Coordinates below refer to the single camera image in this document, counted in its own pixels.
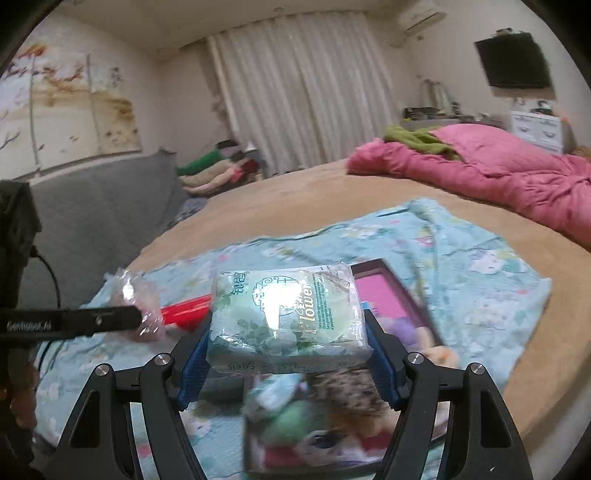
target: pink blanket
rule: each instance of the pink blanket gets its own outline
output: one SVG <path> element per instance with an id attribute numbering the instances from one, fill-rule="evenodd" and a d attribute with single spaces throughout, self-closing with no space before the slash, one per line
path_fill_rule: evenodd
<path id="1" fill-rule="evenodd" d="M 591 163 L 586 159 L 551 155 L 485 125 L 449 125 L 432 133 L 452 145 L 463 161 L 423 155 L 377 138 L 355 150 L 347 171 L 424 181 L 509 207 L 591 247 Z"/>

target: metal screw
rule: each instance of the metal screw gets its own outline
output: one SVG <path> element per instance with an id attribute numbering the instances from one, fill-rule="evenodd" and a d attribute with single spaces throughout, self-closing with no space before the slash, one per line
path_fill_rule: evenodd
<path id="1" fill-rule="evenodd" d="M 420 365 L 425 361 L 425 357 L 423 357 L 420 353 L 413 352 L 408 354 L 408 361 L 411 362 L 413 365 Z"/>
<path id="2" fill-rule="evenodd" d="M 97 374 L 99 377 L 104 377 L 107 373 L 109 373 L 109 370 L 109 365 L 101 364 L 95 368 L 95 374 Z"/>
<path id="3" fill-rule="evenodd" d="M 472 370 L 472 372 L 476 375 L 482 375 L 484 372 L 486 372 L 486 368 L 484 368 L 484 365 L 477 363 L 470 364 L 470 370 Z"/>
<path id="4" fill-rule="evenodd" d="M 167 353 L 159 353 L 154 358 L 154 362 L 156 365 L 166 365 L 168 362 L 170 362 L 170 355 Z"/>

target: blue blanket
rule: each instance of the blue blanket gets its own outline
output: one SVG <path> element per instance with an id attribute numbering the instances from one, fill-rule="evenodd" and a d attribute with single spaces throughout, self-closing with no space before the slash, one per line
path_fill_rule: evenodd
<path id="1" fill-rule="evenodd" d="M 454 217 L 434 200 L 413 200 L 304 235 L 230 245 L 144 277 L 158 286 L 164 306 L 209 293 L 217 269 L 354 264 L 375 258 L 383 258 L 411 294 L 426 303 L 444 343 L 459 354 L 460 367 L 483 363 L 503 389 L 542 314 L 551 280 L 541 278 L 502 238 Z M 110 288 L 108 280 L 90 306 L 104 305 Z M 94 366 L 137 367 L 170 351 L 176 340 L 132 343 L 110 333 L 52 345 L 38 389 L 38 432 L 57 444 Z M 181 416 L 208 478 L 248 477 L 239 406 L 221 408 L 200 400 Z M 140 406 L 132 406 L 132 418 L 144 478 L 156 479 Z M 436 477 L 441 449 L 430 452 L 425 479 Z"/>

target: television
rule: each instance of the television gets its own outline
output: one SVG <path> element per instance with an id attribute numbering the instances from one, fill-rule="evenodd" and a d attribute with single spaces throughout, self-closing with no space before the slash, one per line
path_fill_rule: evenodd
<path id="1" fill-rule="evenodd" d="M 548 64 L 530 33 L 487 38 L 475 43 L 492 87 L 544 89 L 552 87 Z"/>

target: beige curtain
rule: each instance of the beige curtain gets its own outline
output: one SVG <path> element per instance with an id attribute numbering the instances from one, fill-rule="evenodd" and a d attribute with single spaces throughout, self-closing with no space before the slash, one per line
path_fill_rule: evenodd
<path id="1" fill-rule="evenodd" d="M 278 17 L 208 40 L 232 131 L 270 173 L 345 158 L 400 120 L 364 13 Z"/>

